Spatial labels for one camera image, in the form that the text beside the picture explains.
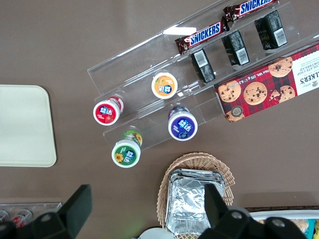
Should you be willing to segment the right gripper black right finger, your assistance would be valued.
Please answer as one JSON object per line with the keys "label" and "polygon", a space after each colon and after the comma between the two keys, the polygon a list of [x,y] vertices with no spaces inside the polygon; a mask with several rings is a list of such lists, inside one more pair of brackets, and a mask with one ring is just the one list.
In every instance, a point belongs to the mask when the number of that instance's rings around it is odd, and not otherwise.
{"label": "right gripper black right finger", "polygon": [[263,225],[241,207],[227,206],[216,187],[205,185],[204,207],[210,228],[200,239],[263,239]]}

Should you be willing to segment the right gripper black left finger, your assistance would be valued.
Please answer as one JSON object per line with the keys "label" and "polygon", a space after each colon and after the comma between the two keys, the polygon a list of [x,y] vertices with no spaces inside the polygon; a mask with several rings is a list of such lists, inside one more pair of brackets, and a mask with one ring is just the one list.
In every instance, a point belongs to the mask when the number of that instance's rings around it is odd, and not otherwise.
{"label": "right gripper black left finger", "polygon": [[57,211],[40,215],[26,226],[27,239],[74,239],[92,212],[90,185],[81,185]]}

